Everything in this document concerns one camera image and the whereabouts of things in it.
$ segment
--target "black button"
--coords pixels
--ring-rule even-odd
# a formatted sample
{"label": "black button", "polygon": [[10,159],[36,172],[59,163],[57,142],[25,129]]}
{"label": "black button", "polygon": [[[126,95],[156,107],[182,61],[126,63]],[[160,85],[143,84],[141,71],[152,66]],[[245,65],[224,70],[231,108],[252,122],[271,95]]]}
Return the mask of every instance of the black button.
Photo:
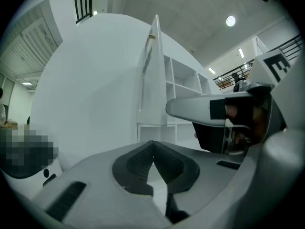
{"label": "black button", "polygon": [[43,175],[44,175],[45,178],[48,178],[49,175],[50,175],[49,170],[48,169],[44,169]]}

